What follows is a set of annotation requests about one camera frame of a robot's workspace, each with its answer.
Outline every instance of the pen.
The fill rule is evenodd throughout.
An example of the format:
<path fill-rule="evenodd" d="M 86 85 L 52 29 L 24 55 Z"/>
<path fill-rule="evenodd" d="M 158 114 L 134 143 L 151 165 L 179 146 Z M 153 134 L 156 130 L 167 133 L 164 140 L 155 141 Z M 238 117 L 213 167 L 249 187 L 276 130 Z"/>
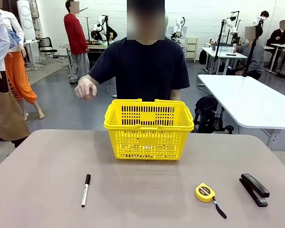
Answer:
<path fill-rule="evenodd" d="M 82 197 L 82 203 L 81 203 L 81 207 L 84 208 L 85 205 L 86 205 L 86 194 L 87 194 L 87 188 L 89 187 L 89 184 L 90 184 L 90 180 L 91 180 L 91 175 L 90 174 L 87 174 L 86 175 L 86 178 L 85 178 L 85 188 L 84 188 L 84 195 Z"/>

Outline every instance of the red hoodie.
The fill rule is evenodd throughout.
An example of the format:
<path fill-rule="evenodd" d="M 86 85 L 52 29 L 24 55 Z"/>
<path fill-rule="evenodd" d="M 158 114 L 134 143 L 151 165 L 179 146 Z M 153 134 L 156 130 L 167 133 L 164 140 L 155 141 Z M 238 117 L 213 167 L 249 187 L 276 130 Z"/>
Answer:
<path fill-rule="evenodd" d="M 79 20 L 74 14 L 69 13 L 65 15 L 64 22 L 71 52 L 74 55 L 85 53 L 87 49 L 86 38 Z"/>

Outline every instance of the person in red jacket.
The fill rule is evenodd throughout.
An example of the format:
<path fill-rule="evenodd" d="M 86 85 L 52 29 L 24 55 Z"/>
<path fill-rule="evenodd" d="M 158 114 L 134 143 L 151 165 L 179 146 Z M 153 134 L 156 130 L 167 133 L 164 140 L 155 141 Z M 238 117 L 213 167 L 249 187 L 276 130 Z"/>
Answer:
<path fill-rule="evenodd" d="M 76 84 L 82 76 L 87 75 L 90 70 L 90 64 L 87 56 L 87 51 L 89 49 L 86 44 L 84 32 L 75 14 L 71 13 L 72 1 L 74 0 L 66 1 L 68 14 L 65 15 L 64 23 L 72 52 L 70 84 Z"/>

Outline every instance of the white brick wall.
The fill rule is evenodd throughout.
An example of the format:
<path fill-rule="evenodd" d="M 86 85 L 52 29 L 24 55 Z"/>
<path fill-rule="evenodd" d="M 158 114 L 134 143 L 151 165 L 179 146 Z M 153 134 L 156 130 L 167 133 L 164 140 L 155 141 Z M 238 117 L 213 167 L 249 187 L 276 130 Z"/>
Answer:
<path fill-rule="evenodd" d="M 56 49 L 68 43 L 63 17 L 66 15 L 66 0 L 37 0 L 40 20 L 45 37 L 51 37 Z M 285 0 L 245 0 L 237 1 L 192 1 L 192 0 L 166 0 L 166 12 L 169 16 L 169 25 L 175 25 L 175 19 L 185 17 L 188 26 L 187 36 L 199 37 L 199 51 L 210 38 L 217 39 L 220 22 L 230 15 L 231 11 L 240 10 L 239 18 L 242 20 L 239 32 L 245 32 L 245 26 L 252 26 L 253 20 L 261 11 L 267 10 L 270 17 L 264 23 L 264 33 L 260 42 L 265 43 L 273 30 L 278 29 L 279 21 L 285 19 Z M 99 15 L 109 15 L 110 26 L 118 33 L 118 39 L 126 36 L 126 0 L 80 0 L 80 8 L 86 8 L 79 15 L 85 36 L 88 37 L 85 16 L 89 17 L 89 26 L 97 23 Z"/>

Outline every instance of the yellow plastic basket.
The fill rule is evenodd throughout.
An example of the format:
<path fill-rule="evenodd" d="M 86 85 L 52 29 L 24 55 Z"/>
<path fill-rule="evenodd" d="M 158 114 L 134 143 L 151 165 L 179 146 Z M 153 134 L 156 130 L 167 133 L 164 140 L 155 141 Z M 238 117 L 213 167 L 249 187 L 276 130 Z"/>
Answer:
<path fill-rule="evenodd" d="M 117 159 L 178 160 L 193 117 L 182 101 L 114 100 L 105 114 Z"/>

